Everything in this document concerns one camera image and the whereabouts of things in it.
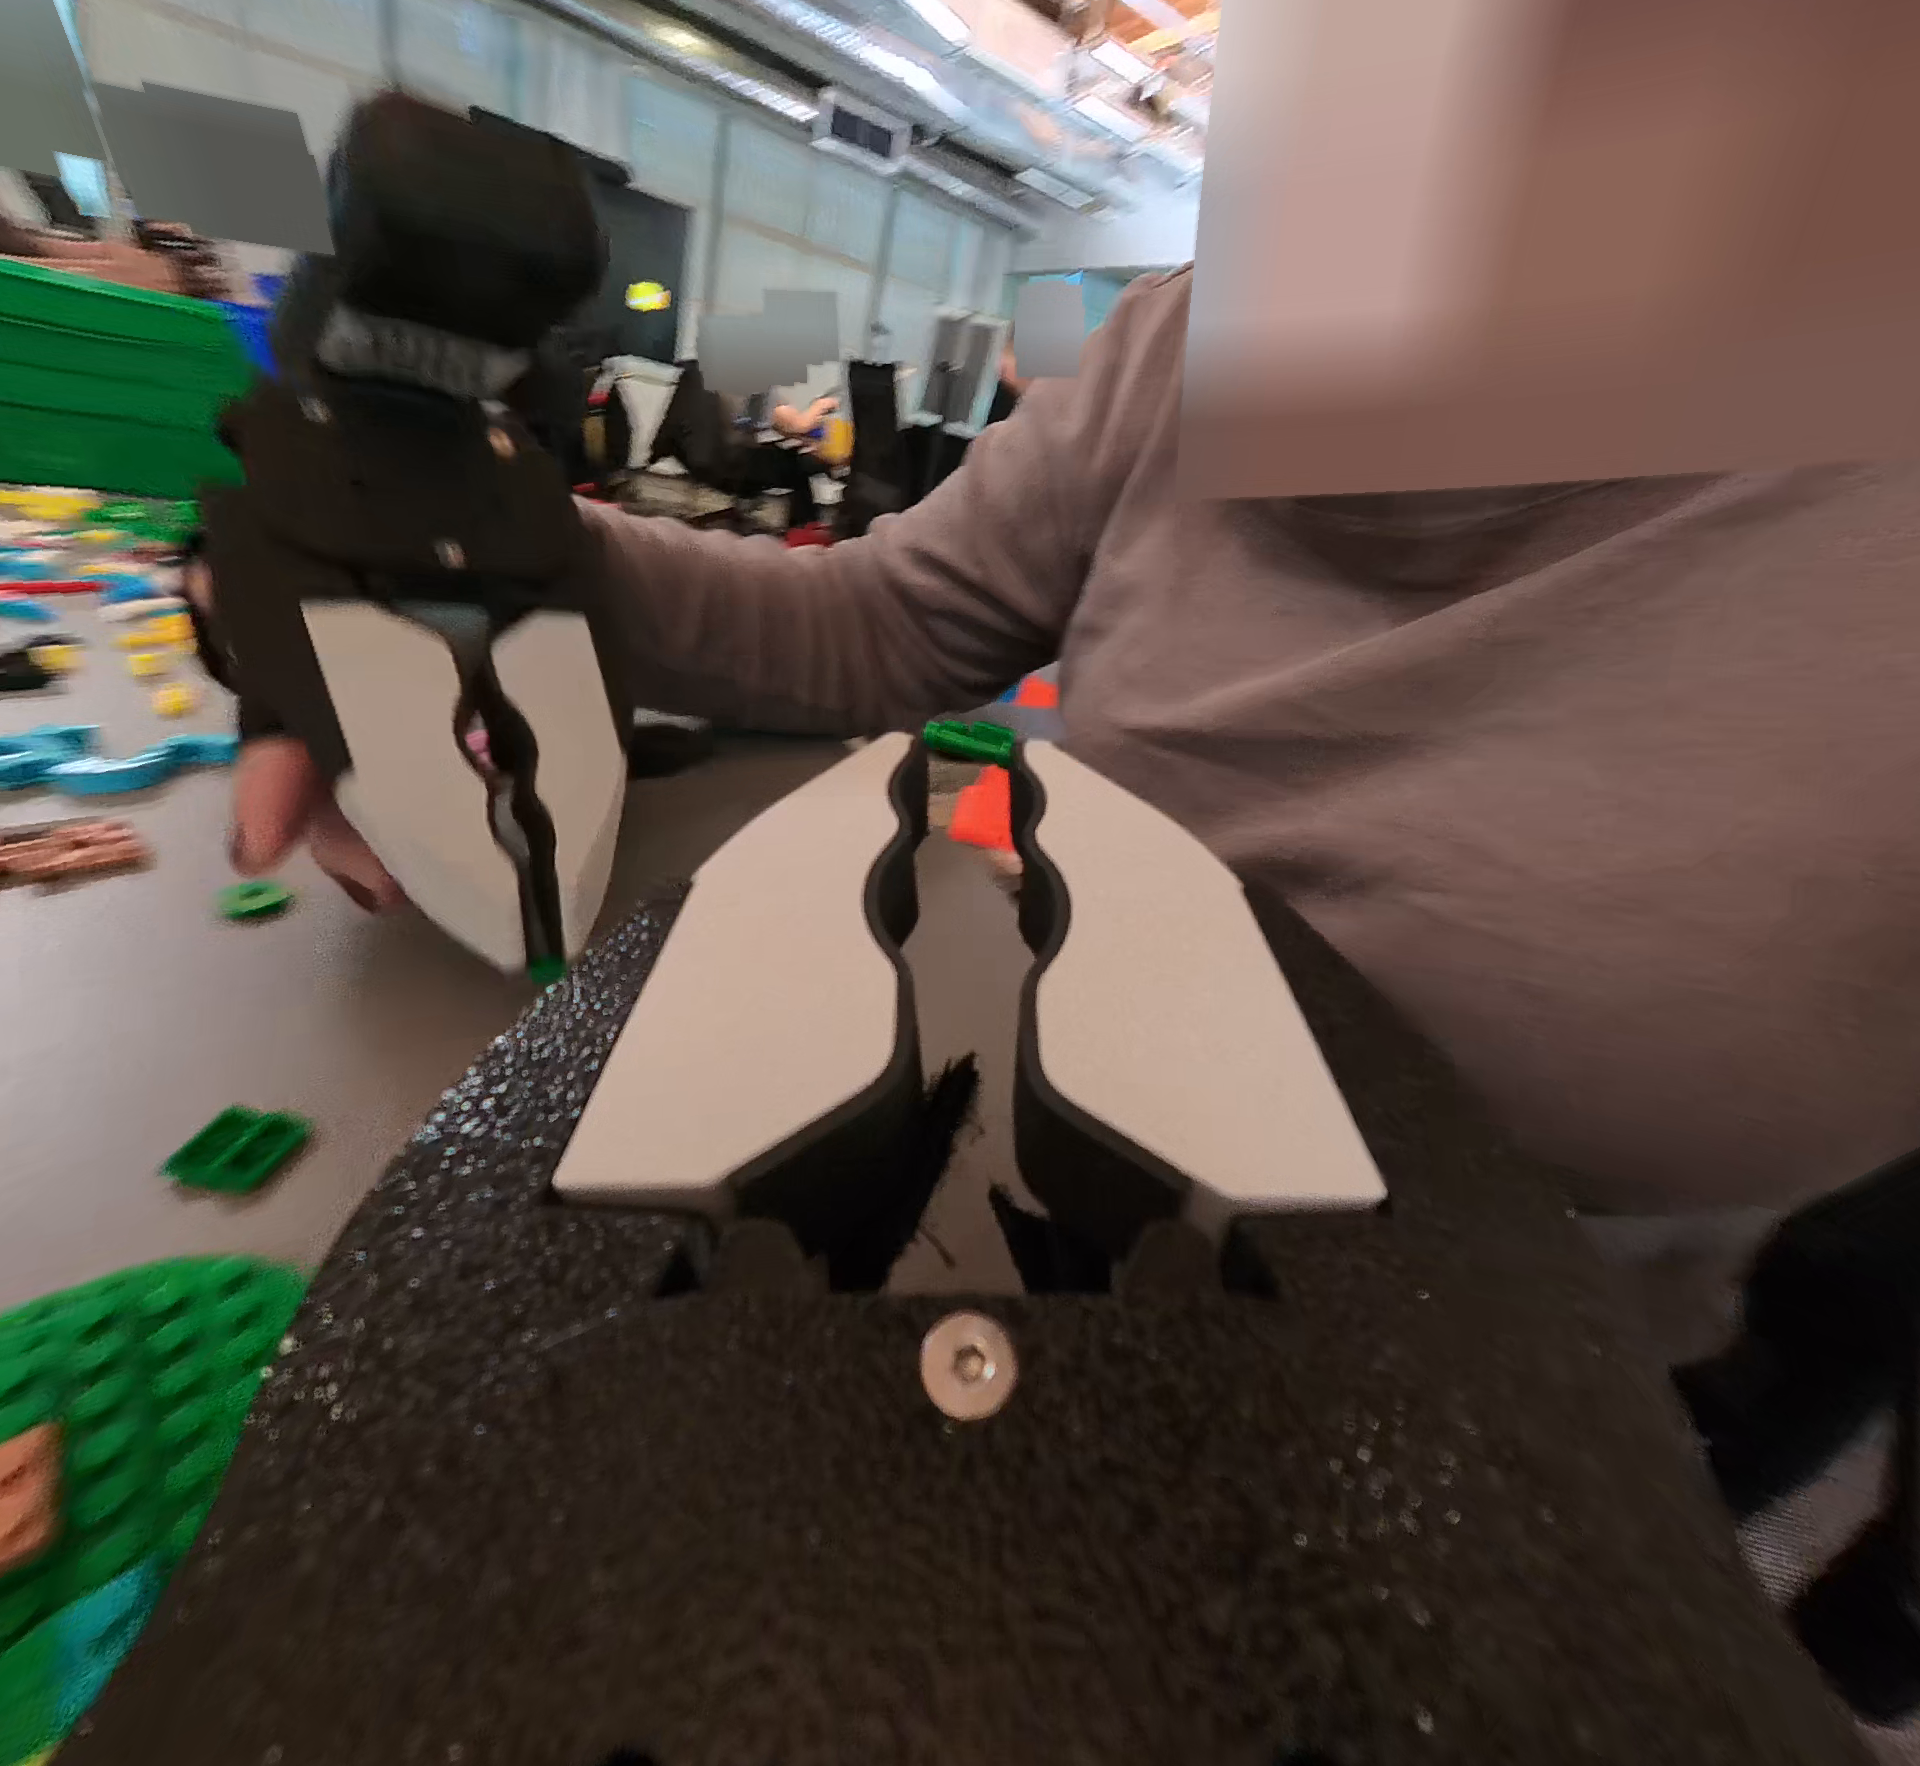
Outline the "green lego frame plate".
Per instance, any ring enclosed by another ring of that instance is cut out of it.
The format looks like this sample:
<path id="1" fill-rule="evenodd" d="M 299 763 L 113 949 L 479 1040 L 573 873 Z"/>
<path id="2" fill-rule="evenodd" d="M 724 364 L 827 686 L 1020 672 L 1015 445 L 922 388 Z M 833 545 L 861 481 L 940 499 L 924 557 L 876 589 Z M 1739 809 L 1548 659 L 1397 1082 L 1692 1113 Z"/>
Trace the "green lego frame plate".
<path id="1" fill-rule="evenodd" d="M 166 1156 L 158 1176 L 190 1193 L 247 1198 L 298 1160 L 311 1135 L 295 1110 L 225 1106 Z"/>

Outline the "green lego baseplate model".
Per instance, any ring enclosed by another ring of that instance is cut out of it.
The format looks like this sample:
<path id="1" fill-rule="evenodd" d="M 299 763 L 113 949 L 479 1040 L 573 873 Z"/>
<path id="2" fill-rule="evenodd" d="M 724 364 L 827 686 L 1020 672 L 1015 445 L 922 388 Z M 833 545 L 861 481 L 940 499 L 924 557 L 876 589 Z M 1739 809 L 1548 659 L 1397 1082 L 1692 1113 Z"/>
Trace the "green lego baseplate model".
<path id="1" fill-rule="evenodd" d="M 44 1762 L 133 1650 L 306 1286 L 260 1257 L 179 1257 L 5 1312 L 5 1762 Z"/>

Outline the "black wall screen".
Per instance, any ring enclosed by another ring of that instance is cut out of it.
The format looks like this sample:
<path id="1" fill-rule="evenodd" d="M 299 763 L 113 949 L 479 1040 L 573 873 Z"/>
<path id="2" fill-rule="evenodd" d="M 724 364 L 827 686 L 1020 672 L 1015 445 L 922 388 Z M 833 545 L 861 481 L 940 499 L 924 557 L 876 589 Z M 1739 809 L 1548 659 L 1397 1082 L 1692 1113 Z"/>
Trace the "black wall screen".
<path id="1" fill-rule="evenodd" d="M 682 384 L 680 296 L 691 215 L 638 190 L 615 158 L 534 137 L 571 156 L 604 242 L 597 290 L 540 342 L 510 403 L 561 462 L 575 494 L 608 502 L 656 456 Z"/>

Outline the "stack of green bins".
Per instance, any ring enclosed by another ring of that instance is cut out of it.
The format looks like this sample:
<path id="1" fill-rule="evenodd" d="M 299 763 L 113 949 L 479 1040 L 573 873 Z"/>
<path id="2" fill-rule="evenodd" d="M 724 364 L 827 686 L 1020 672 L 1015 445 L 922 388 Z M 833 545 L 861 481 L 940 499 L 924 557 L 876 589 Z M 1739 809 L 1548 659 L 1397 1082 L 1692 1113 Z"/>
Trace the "stack of green bins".
<path id="1" fill-rule="evenodd" d="M 2 481 L 195 500 L 252 360 L 211 304 L 2 262 Z"/>

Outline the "long blue lego piece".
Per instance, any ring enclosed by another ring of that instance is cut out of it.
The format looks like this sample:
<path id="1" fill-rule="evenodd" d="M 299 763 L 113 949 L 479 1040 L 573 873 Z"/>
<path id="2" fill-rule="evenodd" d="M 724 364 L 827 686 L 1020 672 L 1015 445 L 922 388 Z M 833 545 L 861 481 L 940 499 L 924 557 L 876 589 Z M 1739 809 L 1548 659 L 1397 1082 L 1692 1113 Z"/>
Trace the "long blue lego piece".
<path id="1" fill-rule="evenodd" d="M 90 725 L 40 727 L 2 736 L 2 792 L 52 789 L 70 797 L 146 794 L 181 773 L 229 767 L 235 733 L 170 734 L 133 754 L 96 751 Z"/>

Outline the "person in brown sweater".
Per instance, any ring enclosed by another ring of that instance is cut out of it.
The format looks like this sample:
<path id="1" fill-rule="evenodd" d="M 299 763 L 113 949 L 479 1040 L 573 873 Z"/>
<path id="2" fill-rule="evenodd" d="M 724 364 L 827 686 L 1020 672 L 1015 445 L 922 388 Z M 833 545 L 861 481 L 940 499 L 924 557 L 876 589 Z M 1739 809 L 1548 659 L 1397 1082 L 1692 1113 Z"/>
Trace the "person in brown sweater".
<path id="1" fill-rule="evenodd" d="M 1207 500 L 1187 276 L 1089 345 L 1125 471 L 1068 748 L 1352 963 L 1538 1158 L 1781 1205 L 1916 1150 L 1916 464 Z"/>

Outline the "person's right hand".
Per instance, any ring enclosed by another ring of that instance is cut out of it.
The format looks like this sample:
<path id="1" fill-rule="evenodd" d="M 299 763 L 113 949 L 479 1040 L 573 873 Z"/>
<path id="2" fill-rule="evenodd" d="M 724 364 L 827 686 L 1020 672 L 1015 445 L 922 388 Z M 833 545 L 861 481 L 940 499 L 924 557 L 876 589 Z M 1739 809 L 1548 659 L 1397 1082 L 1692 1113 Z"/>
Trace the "person's right hand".
<path id="1" fill-rule="evenodd" d="M 242 741 L 233 768 L 228 862 L 241 877 L 260 879 L 298 853 L 367 912 L 385 914 L 406 902 L 299 743 Z"/>

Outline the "pile of lego pieces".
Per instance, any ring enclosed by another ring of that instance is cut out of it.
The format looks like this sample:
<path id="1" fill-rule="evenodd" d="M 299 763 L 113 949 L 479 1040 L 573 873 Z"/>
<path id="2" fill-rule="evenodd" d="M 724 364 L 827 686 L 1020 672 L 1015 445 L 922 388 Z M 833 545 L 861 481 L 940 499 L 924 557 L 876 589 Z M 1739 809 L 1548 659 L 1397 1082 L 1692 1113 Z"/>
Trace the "pile of lego pieces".
<path id="1" fill-rule="evenodd" d="M 213 722 L 186 596 L 197 507 L 79 486 L 2 486 L 2 692 L 53 697 L 124 675 L 163 727 Z"/>

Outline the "person's right forearm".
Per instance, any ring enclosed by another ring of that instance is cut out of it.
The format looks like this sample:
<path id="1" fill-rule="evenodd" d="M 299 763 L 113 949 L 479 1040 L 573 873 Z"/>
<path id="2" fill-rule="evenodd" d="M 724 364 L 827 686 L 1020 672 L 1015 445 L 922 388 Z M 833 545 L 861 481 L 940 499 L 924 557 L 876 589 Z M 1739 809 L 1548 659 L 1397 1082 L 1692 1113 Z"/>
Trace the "person's right forearm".
<path id="1" fill-rule="evenodd" d="M 982 435 L 918 507 L 824 549 L 582 508 L 632 697 L 851 738 L 969 711 L 1054 661 L 1116 484 L 1038 437 Z"/>

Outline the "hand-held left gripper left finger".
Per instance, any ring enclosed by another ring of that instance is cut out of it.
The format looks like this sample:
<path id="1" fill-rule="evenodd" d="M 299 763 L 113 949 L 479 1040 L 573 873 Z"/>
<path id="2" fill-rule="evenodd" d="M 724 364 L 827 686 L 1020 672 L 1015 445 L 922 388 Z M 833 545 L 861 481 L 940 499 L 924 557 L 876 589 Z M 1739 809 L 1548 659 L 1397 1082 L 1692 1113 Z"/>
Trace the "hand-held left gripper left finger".
<path id="1" fill-rule="evenodd" d="M 924 746 L 886 733 L 749 822 L 685 891 L 554 1171 L 561 1203 L 851 1218 L 922 1092 L 903 941 Z"/>

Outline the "brown lego piece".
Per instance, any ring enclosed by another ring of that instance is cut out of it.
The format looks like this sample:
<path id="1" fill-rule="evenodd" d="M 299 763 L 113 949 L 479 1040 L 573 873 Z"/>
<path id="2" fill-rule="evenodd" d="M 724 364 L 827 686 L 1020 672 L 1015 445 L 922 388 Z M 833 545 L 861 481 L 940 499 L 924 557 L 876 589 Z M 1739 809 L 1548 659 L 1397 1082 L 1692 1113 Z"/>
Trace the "brown lego piece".
<path id="1" fill-rule="evenodd" d="M 2 890 L 57 890 L 149 868 L 155 851 L 117 818 L 68 818 L 2 827 Z"/>

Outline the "black desk chair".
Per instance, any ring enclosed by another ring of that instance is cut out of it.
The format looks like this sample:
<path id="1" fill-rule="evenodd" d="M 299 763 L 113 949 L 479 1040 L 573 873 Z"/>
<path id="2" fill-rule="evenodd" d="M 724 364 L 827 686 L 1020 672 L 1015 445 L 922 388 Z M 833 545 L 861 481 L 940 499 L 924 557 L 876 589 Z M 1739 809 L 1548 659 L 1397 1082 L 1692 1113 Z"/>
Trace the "black desk chair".
<path id="1" fill-rule="evenodd" d="M 913 505 L 912 452 L 901 433 L 898 367 L 845 363 L 845 407 L 851 450 L 842 466 L 838 538 L 863 538 L 876 518 Z"/>

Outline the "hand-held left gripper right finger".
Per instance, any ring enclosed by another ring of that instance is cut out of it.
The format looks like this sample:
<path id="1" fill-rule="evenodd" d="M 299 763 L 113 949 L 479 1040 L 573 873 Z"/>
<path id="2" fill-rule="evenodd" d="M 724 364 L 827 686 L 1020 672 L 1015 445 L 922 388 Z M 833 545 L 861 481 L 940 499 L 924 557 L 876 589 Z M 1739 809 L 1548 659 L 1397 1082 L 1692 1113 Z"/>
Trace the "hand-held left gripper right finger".
<path id="1" fill-rule="evenodd" d="M 1377 1210 L 1382 1170 L 1234 873 L 1060 744 L 1014 779 L 1027 1188 L 1060 1218 Z"/>

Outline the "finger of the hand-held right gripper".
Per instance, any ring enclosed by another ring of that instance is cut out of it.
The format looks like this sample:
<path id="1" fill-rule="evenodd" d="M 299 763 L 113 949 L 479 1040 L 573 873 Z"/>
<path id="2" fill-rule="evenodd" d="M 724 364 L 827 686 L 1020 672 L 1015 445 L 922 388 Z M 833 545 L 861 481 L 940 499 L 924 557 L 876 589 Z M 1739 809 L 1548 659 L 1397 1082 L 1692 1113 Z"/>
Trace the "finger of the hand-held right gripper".
<path id="1" fill-rule="evenodd" d="M 523 963 L 571 963 L 607 900 L 628 792 L 625 729 L 588 621 L 537 610 L 485 659 L 491 832 Z"/>
<path id="2" fill-rule="evenodd" d="M 526 973 L 488 820 L 492 615 L 467 601 L 306 601 L 302 621 L 345 754 L 338 805 L 420 914 L 476 958 Z"/>

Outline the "white vent grille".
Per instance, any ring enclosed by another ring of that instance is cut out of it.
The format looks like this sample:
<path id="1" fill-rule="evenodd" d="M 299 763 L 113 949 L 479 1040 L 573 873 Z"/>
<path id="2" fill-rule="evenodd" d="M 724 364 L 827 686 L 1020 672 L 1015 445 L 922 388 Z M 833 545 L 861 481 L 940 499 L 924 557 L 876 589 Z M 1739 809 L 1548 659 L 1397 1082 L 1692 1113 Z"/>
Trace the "white vent grille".
<path id="1" fill-rule="evenodd" d="M 898 177 L 916 149 L 916 129 L 836 87 L 821 87 L 813 101 L 807 147 L 880 177 Z"/>

